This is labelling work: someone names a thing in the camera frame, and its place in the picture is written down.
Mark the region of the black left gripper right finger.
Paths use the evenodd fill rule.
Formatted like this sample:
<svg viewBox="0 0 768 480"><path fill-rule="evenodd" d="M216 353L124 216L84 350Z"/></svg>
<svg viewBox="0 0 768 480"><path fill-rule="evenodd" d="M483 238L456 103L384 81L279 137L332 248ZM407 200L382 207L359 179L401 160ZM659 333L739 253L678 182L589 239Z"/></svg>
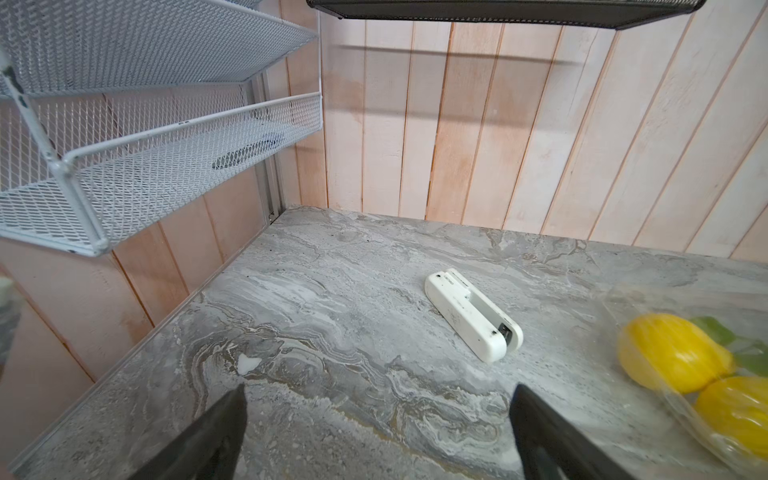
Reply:
<svg viewBox="0 0 768 480"><path fill-rule="evenodd" d="M509 418L526 479L632 477L522 383L514 390Z"/></svg>

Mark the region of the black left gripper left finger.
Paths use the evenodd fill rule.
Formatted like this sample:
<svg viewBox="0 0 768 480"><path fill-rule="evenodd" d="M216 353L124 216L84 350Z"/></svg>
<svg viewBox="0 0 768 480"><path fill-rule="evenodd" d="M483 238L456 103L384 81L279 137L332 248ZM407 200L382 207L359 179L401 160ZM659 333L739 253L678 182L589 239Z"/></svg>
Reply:
<svg viewBox="0 0 768 480"><path fill-rule="evenodd" d="M244 386L230 390L133 479L232 479L247 427Z"/></svg>

